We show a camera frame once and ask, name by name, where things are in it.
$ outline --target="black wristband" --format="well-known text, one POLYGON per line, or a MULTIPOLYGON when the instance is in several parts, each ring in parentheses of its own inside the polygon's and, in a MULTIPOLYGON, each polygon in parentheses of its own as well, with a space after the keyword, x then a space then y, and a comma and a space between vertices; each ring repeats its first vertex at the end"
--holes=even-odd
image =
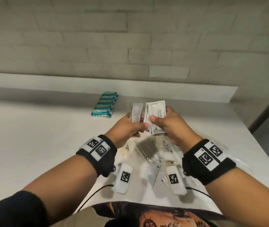
POLYGON ((117 148, 105 135, 93 137, 83 144, 76 154, 85 157, 95 168, 97 175, 108 177, 113 166, 117 148))
POLYGON ((204 139, 184 154, 182 166, 186 175, 207 185, 235 168, 236 164, 212 141, 204 139))

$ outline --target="hand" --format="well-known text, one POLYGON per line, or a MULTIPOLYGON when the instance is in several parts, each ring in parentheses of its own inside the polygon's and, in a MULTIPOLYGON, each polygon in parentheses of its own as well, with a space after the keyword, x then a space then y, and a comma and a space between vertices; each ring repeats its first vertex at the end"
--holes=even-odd
POLYGON ((144 132, 149 124, 142 122, 131 122, 129 119, 130 112, 122 117, 117 123, 105 134, 116 146, 121 148, 131 137, 141 137, 139 132, 144 132))
POLYGON ((164 129, 169 137, 169 140, 174 145, 179 146, 184 153, 203 140, 202 137, 195 133, 190 126, 188 126, 181 115, 176 113, 170 106, 167 106, 166 108, 165 118, 150 116, 150 120, 155 125, 158 125, 164 129))

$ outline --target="brick wall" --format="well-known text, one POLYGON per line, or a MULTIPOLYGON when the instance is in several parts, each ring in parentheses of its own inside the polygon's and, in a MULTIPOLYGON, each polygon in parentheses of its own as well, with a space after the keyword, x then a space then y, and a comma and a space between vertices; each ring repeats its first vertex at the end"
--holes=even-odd
POLYGON ((236 85, 249 126, 269 104, 269 0, 0 0, 0 72, 236 85))

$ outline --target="black cable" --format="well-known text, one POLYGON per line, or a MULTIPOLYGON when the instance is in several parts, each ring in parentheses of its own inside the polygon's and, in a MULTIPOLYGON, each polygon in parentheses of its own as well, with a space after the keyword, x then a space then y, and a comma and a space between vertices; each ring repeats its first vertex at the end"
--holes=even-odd
POLYGON ((110 187, 113 187, 114 185, 113 184, 109 184, 109 185, 106 185, 106 186, 103 186, 103 187, 101 187, 101 188, 99 188, 96 192, 94 192, 84 203, 83 203, 83 205, 81 205, 81 207, 77 210, 77 212, 79 212, 81 209, 82 209, 82 207, 88 202, 88 200, 90 199, 90 198, 92 198, 92 196, 93 195, 95 195, 97 192, 99 192, 101 189, 103 189, 103 188, 105 188, 105 187, 108 187, 108 186, 110 186, 110 187))
POLYGON ((202 193, 202 194, 205 194, 207 197, 211 198, 208 194, 206 194, 206 193, 204 193, 204 192, 202 192, 202 191, 200 191, 200 190, 198 190, 198 189, 194 189, 194 188, 191 188, 191 187, 186 187, 186 189, 195 190, 195 191, 200 192, 200 193, 202 193))

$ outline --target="teal and white package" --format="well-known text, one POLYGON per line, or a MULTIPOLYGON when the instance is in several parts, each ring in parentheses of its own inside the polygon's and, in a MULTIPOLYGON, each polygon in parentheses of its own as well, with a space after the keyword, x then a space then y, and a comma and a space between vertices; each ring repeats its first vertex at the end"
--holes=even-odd
POLYGON ((111 118, 114 104, 119 95, 116 92, 104 92, 96 105, 94 111, 91 113, 93 117, 111 118))

